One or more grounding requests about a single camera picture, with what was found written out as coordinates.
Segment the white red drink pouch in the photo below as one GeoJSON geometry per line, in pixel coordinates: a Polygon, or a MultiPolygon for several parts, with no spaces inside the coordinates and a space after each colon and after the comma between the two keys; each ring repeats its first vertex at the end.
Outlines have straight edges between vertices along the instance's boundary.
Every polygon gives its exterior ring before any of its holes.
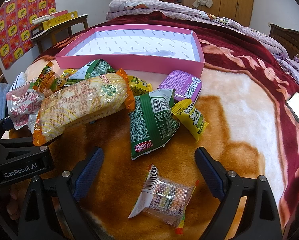
{"type": "Polygon", "coordinates": [[[44,94],[33,89],[36,78],[9,91],[6,95],[7,112],[16,130],[29,123],[31,115],[38,113],[44,94]]]}

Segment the orange burger gummy packet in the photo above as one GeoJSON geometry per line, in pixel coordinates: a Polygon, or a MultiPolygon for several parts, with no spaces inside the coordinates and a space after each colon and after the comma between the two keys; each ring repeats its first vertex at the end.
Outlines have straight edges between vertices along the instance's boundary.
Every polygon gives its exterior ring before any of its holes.
{"type": "Polygon", "coordinates": [[[32,89],[44,94],[46,98],[61,90],[65,84],[64,79],[53,71],[53,66],[54,64],[49,61],[32,85],[32,89]]]}

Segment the clear rainbow candy packet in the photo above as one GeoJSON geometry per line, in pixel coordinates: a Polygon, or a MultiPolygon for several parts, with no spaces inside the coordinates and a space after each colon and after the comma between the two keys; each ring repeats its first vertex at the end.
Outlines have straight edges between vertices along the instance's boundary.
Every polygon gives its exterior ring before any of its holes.
{"type": "Polygon", "coordinates": [[[175,233],[182,235],[185,211],[198,183],[199,180],[192,186],[175,183],[160,176],[158,168],[152,164],[128,218],[131,219],[144,212],[173,226],[175,233]]]}

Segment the yellow jelly cup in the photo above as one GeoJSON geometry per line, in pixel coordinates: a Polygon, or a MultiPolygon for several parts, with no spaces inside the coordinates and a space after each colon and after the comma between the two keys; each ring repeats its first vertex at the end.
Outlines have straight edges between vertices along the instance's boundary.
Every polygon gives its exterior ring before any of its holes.
{"type": "Polygon", "coordinates": [[[68,80],[76,72],[77,72],[77,70],[73,69],[73,68],[65,69],[63,71],[63,73],[61,74],[61,78],[64,80],[68,80]]]}

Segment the green snack bag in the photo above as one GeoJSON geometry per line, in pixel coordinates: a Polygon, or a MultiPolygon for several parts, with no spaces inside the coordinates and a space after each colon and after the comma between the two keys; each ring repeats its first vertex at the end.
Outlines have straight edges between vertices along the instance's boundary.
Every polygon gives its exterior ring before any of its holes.
{"type": "Polygon", "coordinates": [[[136,107],[129,114],[132,160],[164,147],[180,126],[171,112],[174,89],[157,89],[134,99],[136,107]]]}
{"type": "Polygon", "coordinates": [[[66,85],[70,86],[80,81],[90,79],[92,77],[114,72],[115,70],[107,61],[103,59],[93,60],[85,64],[77,72],[71,75],[66,81],[66,85]]]}

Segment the yellow candy packet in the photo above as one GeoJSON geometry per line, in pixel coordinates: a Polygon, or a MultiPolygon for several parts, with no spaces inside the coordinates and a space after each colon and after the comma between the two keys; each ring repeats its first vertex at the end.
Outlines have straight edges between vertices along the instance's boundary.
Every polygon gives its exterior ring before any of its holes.
{"type": "Polygon", "coordinates": [[[147,94],[153,90],[151,83],[148,83],[133,75],[128,76],[128,84],[134,96],[147,94]]]}
{"type": "Polygon", "coordinates": [[[192,100],[184,99],[177,102],[171,112],[188,129],[194,139],[199,141],[209,123],[192,100]]]}

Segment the purple candy tin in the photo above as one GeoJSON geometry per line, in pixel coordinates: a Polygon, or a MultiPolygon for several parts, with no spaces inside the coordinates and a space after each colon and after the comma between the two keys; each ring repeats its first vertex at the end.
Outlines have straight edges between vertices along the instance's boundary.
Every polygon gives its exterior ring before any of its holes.
{"type": "Polygon", "coordinates": [[[200,78],[181,70],[171,72],[158,86],[158,89],[174,89],[174,101],[191,99],[196,102],[202,87],[200,78]]]}

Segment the white smartphone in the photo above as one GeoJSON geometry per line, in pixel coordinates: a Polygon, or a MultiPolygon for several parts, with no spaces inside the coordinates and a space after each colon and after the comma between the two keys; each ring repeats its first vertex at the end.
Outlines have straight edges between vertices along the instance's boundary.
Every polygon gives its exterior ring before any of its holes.
{"type": "Polygon", "coordinates": [[[286,106],[291,110],[295,120],[299,123],[299,92],[286,100],[286,106]]]}

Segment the wooden side table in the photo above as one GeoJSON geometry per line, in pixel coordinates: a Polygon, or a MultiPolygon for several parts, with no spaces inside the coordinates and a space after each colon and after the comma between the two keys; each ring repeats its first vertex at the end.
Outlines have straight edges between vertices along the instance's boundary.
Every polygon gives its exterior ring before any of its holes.
{"type": "Polygon", "coordinates": [[[57,43],[56,34],[60,33],[61,31],[67,30],[68,35],[71,36],[72,30],[71,27],[76,24],[82,23],[84,29],[88,29],[88,22],[87,22],[88,14],[83,14],[78,16],[77,18],[72,18],[63,23],[59,23],[48,30],[44,30],[43,32],[36,34],[33,38],[31,38],[32,42],[36,43],[38,47],[38,51],[40,54],[44,52],[43,49],[43,40],[48,38],[51,41],[51,45],[54,46],[57,43]]]}

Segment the red yellow patterned box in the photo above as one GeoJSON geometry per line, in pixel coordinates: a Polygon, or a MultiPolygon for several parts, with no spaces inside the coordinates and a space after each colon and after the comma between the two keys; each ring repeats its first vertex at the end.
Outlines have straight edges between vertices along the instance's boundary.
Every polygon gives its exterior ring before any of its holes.
{"type": "Polygon", "coordinates": [[[0,7],[0,59],[5,69],[29,51],[33,21],[56,12],[55,0],[5,0],[0,7]]]}

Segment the red plush blanket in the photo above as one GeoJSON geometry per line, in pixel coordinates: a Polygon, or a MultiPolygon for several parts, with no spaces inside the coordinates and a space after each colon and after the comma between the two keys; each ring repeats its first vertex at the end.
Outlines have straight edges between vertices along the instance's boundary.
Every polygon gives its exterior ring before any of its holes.
{"type": "Polygon", "coordinates": [[[55,168],[43,178],[59,176],[99,146],[105,152],[104,163],[80,204],[103,239],[199,239],[219,205],[194,160],[195,150],[202,146],[240,176],[265,175],[284,237],[294,234],[299,228],[299,122],[286,100],[299,91],[299,85],[260,42],[228,28],[174,20],[158,11],[108,21],[108,25],[120,24],[167,25],[197,34],[205,66],[196,107],[208,127],[196,141],[180,126],[165,147],[132,160],[130,119],[122,110],[66,131],[53,142],[55,168]],[[198,185],[181,235],[149,215],[128,217],[151,164],[170,180],[198,185]]]}

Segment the yellow flat box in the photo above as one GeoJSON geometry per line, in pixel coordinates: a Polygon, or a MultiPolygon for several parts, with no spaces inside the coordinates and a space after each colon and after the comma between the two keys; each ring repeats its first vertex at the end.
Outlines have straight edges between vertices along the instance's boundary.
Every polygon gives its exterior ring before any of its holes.
{"type": "Polygon", "coordinates": [[[50,14],[48,19],[42,23],[43,30],[48,30],[54,27],[55,25],[72,20],[77,17],[77,11],[68,12],[67,10],[64,10],[60,12],[55,12],[53,14],[50,14]]]}

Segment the pink shallow cardboard box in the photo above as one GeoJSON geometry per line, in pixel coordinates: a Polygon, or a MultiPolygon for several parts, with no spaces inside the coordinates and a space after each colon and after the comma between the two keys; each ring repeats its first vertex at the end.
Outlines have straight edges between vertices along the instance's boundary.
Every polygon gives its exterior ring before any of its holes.
{"type": "Polygon", "coordinates": [[[151,24],[94,27],[56,55],[61,69],[81,68],[96,59],[115,69],[160,74],[182,70],[196,77],[201,76],[205,64],[194,31],[151,24]]]}

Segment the folded purple quilt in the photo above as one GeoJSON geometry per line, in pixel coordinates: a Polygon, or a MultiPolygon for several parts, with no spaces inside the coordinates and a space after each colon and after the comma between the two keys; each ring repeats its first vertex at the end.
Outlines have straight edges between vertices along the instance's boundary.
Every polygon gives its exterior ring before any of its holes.
{"type": "Polygon", "coordinates": [[[162,2],[159,0],[111,0],[106,19],[109,21],[120,16],[150,14],[154,11],[160,11],[165,16],[175,20],[187,20],[223,26],[256,39],[272,54],[280,55],[284,59],[289,58],[284,46],[262,32],[245,27],[232,19],[214,16],[211,13],[192,9],[180,4],[162,2]]]}

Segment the beige cloth on wardrobe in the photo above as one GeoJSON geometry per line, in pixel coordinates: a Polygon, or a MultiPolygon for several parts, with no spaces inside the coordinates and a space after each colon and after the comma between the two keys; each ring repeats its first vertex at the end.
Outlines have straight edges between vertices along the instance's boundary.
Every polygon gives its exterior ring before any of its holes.
{"type": "Polygon", "coordinates": [[[200,5],[201,6],[206,6],[206,7],[210,8],[213,5],[213,1],[212,0],[195,0],[192,5],[195,8],[198,8],[200,5]]]}

